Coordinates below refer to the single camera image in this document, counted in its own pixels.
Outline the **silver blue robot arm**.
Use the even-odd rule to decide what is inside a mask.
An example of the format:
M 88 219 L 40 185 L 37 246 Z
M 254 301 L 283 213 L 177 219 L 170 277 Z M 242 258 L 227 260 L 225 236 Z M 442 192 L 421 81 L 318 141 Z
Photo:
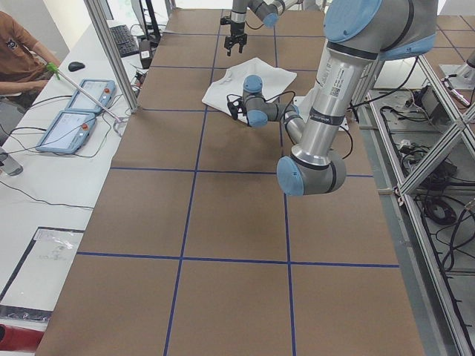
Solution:
M 326 52 L 315 83 L 307 119 L 293 104 L 269 103 L 261 77 L 245 78 L 242 97 L 227 103 L 232 118 L 247 125 L 281 122 L 294 145 L 279 159 L 281 190 L 291 196 L 327 194 L 346 178 L 342 157 L 333 150 L 338 132 L 364 68 L 422 55 L 435 43 L 437 1 L 333 1 L 324 18 Z
M 220 25 L 229 25 L 230 34 L 226 36 L 224 48 L 227 56 L 231 56 L 232 48 L 238 45 L 239 53 L 243 52 L 247 44 L 247 34 L 245 32 L 246 14 L 250 9 L 262 22 L 265 27 L 274 27 L 279 17 L 289 8 L 296 4 L 303 4 L 298 0 L 275 0 L 267 4 L 262 0 L 235 0 L 232 3 L 232 9 L 228 16 L 220 19 Z

